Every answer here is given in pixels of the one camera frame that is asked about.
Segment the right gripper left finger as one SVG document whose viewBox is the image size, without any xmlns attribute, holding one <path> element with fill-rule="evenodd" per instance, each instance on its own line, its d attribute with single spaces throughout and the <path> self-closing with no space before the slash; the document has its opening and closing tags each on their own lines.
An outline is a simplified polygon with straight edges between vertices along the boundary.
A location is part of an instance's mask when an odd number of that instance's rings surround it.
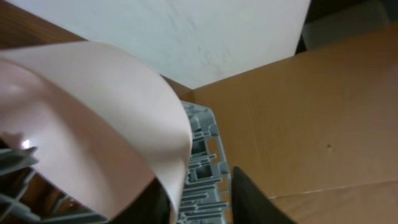
<svg viewBox="0 0 398 224">
<path fill-rule="evenodd" d="M 169 224 L 170 201 L 157 179 L 109 224 Z"/>
</svg>

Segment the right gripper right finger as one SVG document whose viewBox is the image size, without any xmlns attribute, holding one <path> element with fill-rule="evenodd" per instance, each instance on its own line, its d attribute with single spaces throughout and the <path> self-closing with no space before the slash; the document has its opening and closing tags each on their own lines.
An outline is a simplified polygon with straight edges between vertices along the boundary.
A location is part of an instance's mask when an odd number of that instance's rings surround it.
<svg viewBox="0 0 398 224">
<path fill-rule="evenodd" d="M 234 224 L 295 224 L 239 167 L 233 168 L 231 205 Z"/>
</svg>

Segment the grey dishwasher rack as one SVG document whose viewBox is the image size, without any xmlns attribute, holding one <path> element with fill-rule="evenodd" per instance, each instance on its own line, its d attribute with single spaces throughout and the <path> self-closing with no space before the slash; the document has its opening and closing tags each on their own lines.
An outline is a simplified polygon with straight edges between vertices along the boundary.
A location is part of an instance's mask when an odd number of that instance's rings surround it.
<svg viewBox="0 0 398 224">
<path fill-rule="evenodd" d="M 231 174 L 224 153 L 213 111 L 210 108 L 183 102 L 193 131 L 192 154 L 189 160 L 185 186 L 178 211 L 177 223 L 227 223 L 226 210 L 229 203 L 221 198 L 229 187 L 221 189 L 220 184 L 229 185 Z M 79 206 L 77 210 L 61 207 L 71 197 L 59 193 L 51 203 L 50 213 L 39 216 L 22 202 L 36 173 L 29 171 L 22 177 L 21 186 L 14 195 L 1 194 L 1 220 L 11 223 L 107 223 L 97 213 Z"/>
</svg>

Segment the cardboard box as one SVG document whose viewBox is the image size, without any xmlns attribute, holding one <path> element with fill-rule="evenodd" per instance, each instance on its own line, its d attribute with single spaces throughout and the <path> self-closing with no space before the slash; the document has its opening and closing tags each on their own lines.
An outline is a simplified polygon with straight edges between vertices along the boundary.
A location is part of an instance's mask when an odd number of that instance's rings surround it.
<svg viewBox="0 0 398 224">
<path fill-rule="evenodd" d="M 297 223 L 397 222 L 397 24 L 177 91 Z"/>
</svg>

